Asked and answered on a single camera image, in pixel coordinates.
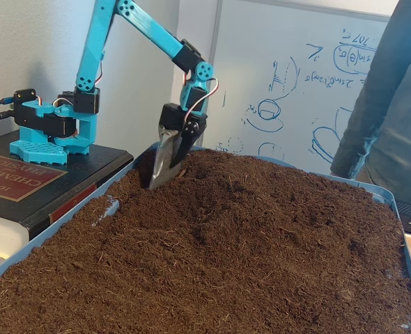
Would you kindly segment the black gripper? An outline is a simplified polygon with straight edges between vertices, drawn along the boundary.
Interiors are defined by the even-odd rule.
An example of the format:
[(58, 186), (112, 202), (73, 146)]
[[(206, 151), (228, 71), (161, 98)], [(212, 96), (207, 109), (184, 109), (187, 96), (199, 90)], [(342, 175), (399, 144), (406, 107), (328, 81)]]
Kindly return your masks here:
[(177, 104), (162, 108), (159, 120), (160, 141), (157, 146), (149, 189), (172, 180), (183, 165), (187, 153), (206, 129), (206, 114), (191, 112), (188, 116)]

